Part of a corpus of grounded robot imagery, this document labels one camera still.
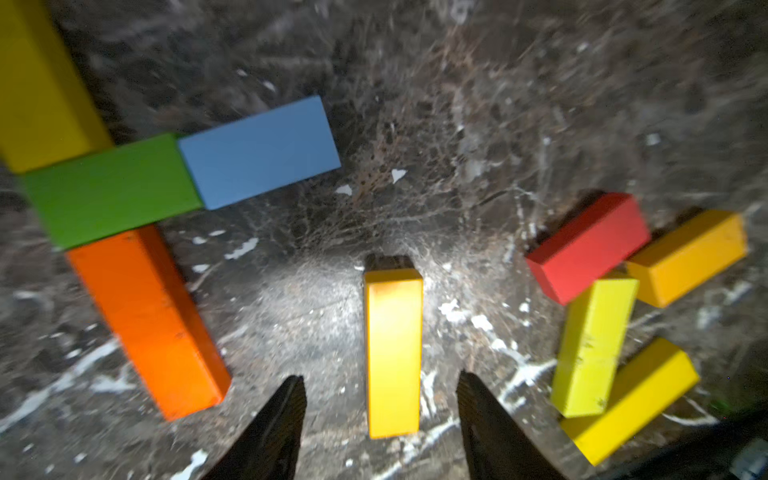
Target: marble surface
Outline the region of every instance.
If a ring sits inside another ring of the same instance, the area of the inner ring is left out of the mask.
[[[548,402],[564,308],[525,252],[596,192],[657,231],[743,214],[750,255],[655,336],[703,379],[600,470],[768,398],[768,44],[760,3],[50,0],[119,142],[320,94],[343,168],[160,224],[233,386],[166,423],[61,252],[0,174],[0,476],[197,478],[289,374],[308,408],[298,479],[467,478],[455,384],[476,372],[570,478],[596,471]],[[362,269],[425,277],[422,424],[367,437]]]

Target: toy block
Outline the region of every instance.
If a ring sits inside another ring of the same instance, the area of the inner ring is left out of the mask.
[[[0,157],[21,174],[112,146],[41,0],[0,1]]]
[[[319,97],[179,141],[208,210],[341,167]]]
[[[619,370],[603,415],[565,419],[560,427],[597,465],[698,381],[688,355],[659,338]]]
[[[640,280],[639,300],[664,307],[744,258],[746,252],[739,214],[707,210],[631,257],[627,272]]]
[[[368,428],[372,439],[419,430],[424,286],[414,269],[368,272]]]
[[[202,207],[172,134],[20,178],[51,238],[62,248]]]
[[[624,273],[610,272],[568,307],[551,396],[565,418],[605,411],[637,284]]]
[[[168,421],[221,403],[230,374],[154,225],[67,255]]]
[[[650,240],[629,194],[605,194],[525,260],[544,293],[565,305]]]

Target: block side face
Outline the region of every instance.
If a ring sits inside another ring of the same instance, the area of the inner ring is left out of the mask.
[[[0,151],[20,174],[112,143],[69,53],[38,1],[0,5]]]
[[[191,135],[179,147],[209,210],[341,167],[319,97]]]
[[[680,351],[667,358],[649,376],[637,379],[636,388],[579,437],[579,448],[586,452],[592,465],[599,464],[692,388],[698,379],[685,353]]]
[[[649,305],[662,307],[663,304],[656,294],[655,280],[650,269],[629,260],[625,264],[627,272],[638,281],[637,299]]]
[[[172,135],[66,161],[21,179],[52,239],[64,248],[202,206]]]
[[[210,375],[210,385],[214,392],[211,405],[215,405],[223,401],[232,383],[227,366],[197,312],[197,307],[184,286],[184,279],[179,274],[159,230],[154,225],[147,225],[137,229],[136,232],[141,238],[147,255],[151,258],[158,279],[173,301],[181,322],[187,328],[193,344],[197,346],[200,367]]]
[[[423,283],[366,284],[372,438],[419,430]]]
[[[661,305],[669,305],[746,256],[746,234],[740,216],[714,218],[717,223],[706,230],[700,224],[695,239],[650,268]]]
[[[212,378],[183,313],[134,230],[68,256],[167,419],[223,399],[226,390]],[[202,326],[199,317],[195,320]]]
[[[561,303],[573,300],[650,239],[634,199],[616,206],[543,266]]]
[[[690,242],[696,241],[709,230],[717,228],[720,223],[733,215],[735,215],[733,212],[724,210],[706,210],[637,252],[632,256],[631,261],[651,267]]]
[[[614,208],[631,199],[629,194],[611,193],[598,198],[590,207],[578,217],[568,222],[558,232],[547,239],[539,248],[528,255],[528,258],[536,263],[545,263],[560,249],[576,240],[585,230],[590,229],[595,223],[608,215]]]

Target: white paint speck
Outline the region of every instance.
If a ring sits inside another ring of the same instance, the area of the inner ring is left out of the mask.
[[[648,134],[645,136],[645,144],[648,147],[653,147],[661,143],[661,136],[659,134]]]
[[[192,454],[192,462],[181,472],[178,472],[174,476],[170,477],[170,480],[190,480],[192,474],[198,467],[203,466],[206,460],[208,460],[208,454],[202,450],[198,450]]]
[[[491,323],[488,321],[488,317],[485,315],[473,316],[472,325],[474,325],[476,329],[484,330],[486,332],[493,330],[493,325],[491,325]]]
[[[392,170],[392,183],[396,184],[398,180],[403,178],[408,173],[407,170]]]
[[[270,91],[272,91],[272,93],[274,93],[274,94],[277,93],[277,87],[275,87],[275,84],[272,83],[271,81],[269,81],[269,80],[262,80],[261,84],[264,85],[265,87],[269,88]]]
[[[464,310],[457,310],[458,309],[458,300],[453,299],[451,300],[451,303],[443,303],[441,306],[438,307],[438,310],[440,310],[440,313],[445,315],[445,318],[450,323],[462,323],[467,320],[467,317],[469,316],[469,312],[466,312]]]
[[[243,243],[243,245],[240,246],[240,248],[235,249],[232,253],[225,253],[224,258],[227,260],[237,260],[238,258],[242,257],[246,253],[250,252],[251,250],[256,248],[256,245],[259,244],[259,239],[254,237],[250,240]]]
[[[506,350],[507,344],[504,343],[504,340],[502,339],[496,339],[491,343],[491,349],[499,351],[499,350]]]
[[[338,194],[349,195],[351,197],[352,196],[352,187],[350,187],[348,184],[347,185],[342,185],[341,187],[336,189],[336,192]]]

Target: white streak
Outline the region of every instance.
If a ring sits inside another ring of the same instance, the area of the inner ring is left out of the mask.
[[[248,325],[243,325],[236,330],[229,332],[227,335],[221,337],[219,341],[217,342],[219,345],[222,343],[229,342],[232,339],[240,338],[241,336],[245,335],[245,332],[248,331]]]
[[[350,197],[352,196],[352,188],[349,185],[342,185],[336,189],[336,192],[341,195],[349,195]]]
[[[122,393],[136,389],[136,385],[128,382],[128,372],[131,368],[130,363],[126,363],[120,368],[120,375],[116,379],[106,375],[97,376],[91,382],[91,391],[96,393]]]
[[[256,248],[256,245],[258,245],[259,239],[254,237],[247,242],[243,243],[240,248],[235,249],[232,253],[225,253],[224,258],[227,260],[237,260],[238,258],[242,257],[246,253],[250,252],[251,250]]]
[[[437,405],[435,405],[435,377],[437,376],[437,370],[432,370],[430,373],[425,374],[422,372],[422,385],[424,386],[424,396],[429,403],[429,412],[432,415],[437,413]]]
[[[201,467],[208,459],[208,454],[202,450],[198,450],[192,454],[192,462],[181,472],[178,472],[174,476],[170,477],[170,480],[190,480],[192,474],[198,467]]]
[[[403,178],[408,173],[407,170],[392,170],[392,183],[396,184],[398,180]]]
[[[536,383],[536,380],[538,380],[538,377],[540,377],[547,370],[554,368],[554,366],[557,364],[558,361],[556,359],[552,359],[548,362],[540,363],[538,365],[520,365],[518,371],[515,372],[515,376],[512,377],[512,380],[507,382],[507,384],[504,386],[502,393],[498,397],[499,402],[503,405],[507,396],[514,392],[523,383],[527,386],[533,386],[534,383]]]
[[[404,452],[405,454],[403,455],[402,460],[398,460],[397,462],[393,463],[392,466],[390,466],[384,472],[374,475],[371,477],[371,480],[388,480],[389,478],[395,477],[397,472],[399,472],[404,466],[413,462],[415,458],[418,458],[419,455],[421,455],[424,451],[437,443],[437,441],[440,440],[440,437],[442,437],[448,430],[457,425],[458,420],[451,417],[444,423],[441,423],[440,425],[437,425],[436,427],[428,430],[426,437],[424,438],[424,442],[421,444],[419,449],[413,449]]]
[[[515,400],[513,403],[503,402],[502,405],[504,406],[504,409],[507,411],[507,413],[511,415],[517,412],[520,409],[520,407],[525,405],[527,401],[528,400],[524,396],[522,396],[519,399]]]
[[[51,394],[63,392],[64,390],[71,388],[74,385],[74,380],[76,378],[91,369],[96,362],[103,359],[105,356],[112,354],[117,349],[117,340],[113,339],[106,342],[104,345],[90,351],[87,355],[79,359],[73,366],[62,373],[55,382],[42,390],[27,395],[27,398],[15,411],[0,419],[0,435],[43,406]]]
[[[493,325],[491,325],[491,323],[488,321],[488,317],[485,315],[473,316],[472,325],[474,325],[476,329],[480,329],[485,332],[490,332],[493,330]]]

